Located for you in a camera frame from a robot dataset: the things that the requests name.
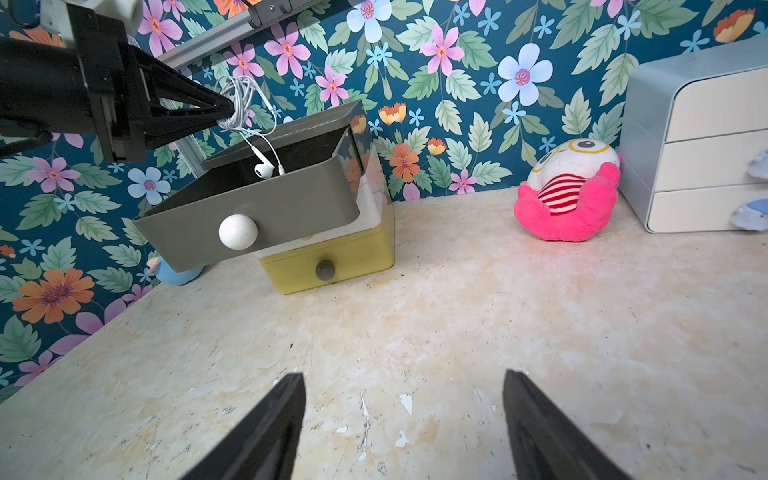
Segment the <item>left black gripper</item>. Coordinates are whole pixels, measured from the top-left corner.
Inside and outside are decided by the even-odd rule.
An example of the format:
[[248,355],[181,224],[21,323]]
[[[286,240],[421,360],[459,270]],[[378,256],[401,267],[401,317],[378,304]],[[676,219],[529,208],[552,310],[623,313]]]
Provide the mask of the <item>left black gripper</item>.
[[229,98],[195,83],[129,38],[96,34],[77,42],[93,128],[106,159],[142,162],[161,147],[226,120]]

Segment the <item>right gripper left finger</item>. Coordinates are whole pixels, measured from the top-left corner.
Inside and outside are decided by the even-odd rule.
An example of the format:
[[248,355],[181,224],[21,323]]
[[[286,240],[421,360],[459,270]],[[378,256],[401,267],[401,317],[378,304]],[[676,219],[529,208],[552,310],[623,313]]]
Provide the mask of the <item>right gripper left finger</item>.
[[297,457],[305,410],[304,376],[290,373],[184,477],[289,479]]

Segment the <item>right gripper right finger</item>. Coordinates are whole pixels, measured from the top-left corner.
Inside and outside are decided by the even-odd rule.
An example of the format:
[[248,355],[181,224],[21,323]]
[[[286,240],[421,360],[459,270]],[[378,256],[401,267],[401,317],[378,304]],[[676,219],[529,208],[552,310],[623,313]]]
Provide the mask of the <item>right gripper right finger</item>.
[[502,397],[519,479],[630,479],[525,373],[505,373]]

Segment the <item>white earphones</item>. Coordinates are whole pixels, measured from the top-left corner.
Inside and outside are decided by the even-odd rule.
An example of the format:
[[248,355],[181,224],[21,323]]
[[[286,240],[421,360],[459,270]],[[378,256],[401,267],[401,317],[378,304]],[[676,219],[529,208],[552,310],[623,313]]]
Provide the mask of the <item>white earphones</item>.
[[[277,113],[256,80],[248,76],[225,77],[221,84],[221,94],[233,103],[234,113],[219,120],[217,124],[221,129],[238,133],[243,138],[257,159],[253,168],[255,175],[262,180],[284,175],[285,167],[268,138],[278,126]],[[272,116],[270,129],[254,127],[254,120],[250,118],[254,113],[254,96],[261,100],[262,106]]]

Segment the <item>grey top drawer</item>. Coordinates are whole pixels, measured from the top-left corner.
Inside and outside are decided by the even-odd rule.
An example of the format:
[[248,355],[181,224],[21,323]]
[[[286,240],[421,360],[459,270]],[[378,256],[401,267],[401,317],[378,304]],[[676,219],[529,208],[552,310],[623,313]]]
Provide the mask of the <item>grey top drawer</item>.
[[176,271],[211,265],[344,227],[360,215],[365,172],[353,130],[359,101],[279,126],[268,136],[286,173],[268,180],[245,142],[205,161],[205,173],[134,219]]

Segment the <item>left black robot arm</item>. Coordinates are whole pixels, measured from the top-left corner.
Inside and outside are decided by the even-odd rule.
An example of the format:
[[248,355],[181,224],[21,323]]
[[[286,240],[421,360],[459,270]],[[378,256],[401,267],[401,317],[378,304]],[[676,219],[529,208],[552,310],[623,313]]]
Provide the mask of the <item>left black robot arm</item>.
[[112,162],[230,118],[233,102],[130,43],[150,10],[141,1],[43,1],[39,25],[63,46],[1,40],[4,156],[40,148],[56,133],[95,135]]

